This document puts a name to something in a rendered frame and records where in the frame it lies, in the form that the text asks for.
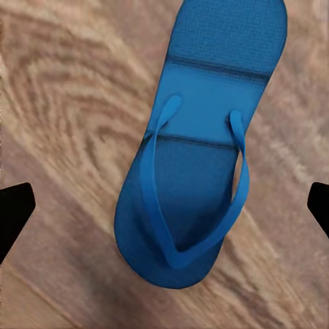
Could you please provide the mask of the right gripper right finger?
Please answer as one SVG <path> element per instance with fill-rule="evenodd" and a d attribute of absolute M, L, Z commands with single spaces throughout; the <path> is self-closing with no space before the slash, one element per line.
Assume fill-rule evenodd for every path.
<path fill-rule="evenodd" d="M 307 206 L 329 238 L 329 185 L 314 182 L 308 195 Z"/>

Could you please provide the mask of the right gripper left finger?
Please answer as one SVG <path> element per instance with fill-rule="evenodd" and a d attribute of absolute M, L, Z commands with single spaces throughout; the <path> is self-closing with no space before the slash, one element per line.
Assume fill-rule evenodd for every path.
<path fill-rule="evenodd" d="M 36 207 L 30 183 L 0 190 L 0 264 Z"/>

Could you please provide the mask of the sandal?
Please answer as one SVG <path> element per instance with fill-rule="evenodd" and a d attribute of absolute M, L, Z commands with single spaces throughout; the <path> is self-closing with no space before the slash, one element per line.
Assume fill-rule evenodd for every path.
<path fill-rule="evenodd" d="M 246 202 L 245 135 L 283 54 L 287 27 L 284 0 L 182 3 L 114 216 L 119 250 L 144 280 L 185 289 L 215 264 Z"/>

